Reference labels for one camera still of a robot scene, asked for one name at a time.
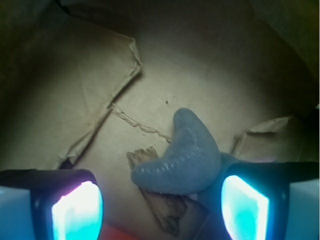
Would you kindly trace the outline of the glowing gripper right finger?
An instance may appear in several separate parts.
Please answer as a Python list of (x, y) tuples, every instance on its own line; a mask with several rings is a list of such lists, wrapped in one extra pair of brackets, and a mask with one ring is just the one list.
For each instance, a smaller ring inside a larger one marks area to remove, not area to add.
[(318, 240), (317, 162), (236, 163), (222, 177), (225, 240)]

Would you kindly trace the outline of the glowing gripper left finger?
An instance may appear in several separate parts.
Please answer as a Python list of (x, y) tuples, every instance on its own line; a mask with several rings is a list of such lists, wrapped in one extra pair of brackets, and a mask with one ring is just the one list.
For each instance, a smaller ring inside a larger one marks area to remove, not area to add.
[(104, 201), (85, 169), (9, 169), (0, 173), (2, 240), (97, 240)]

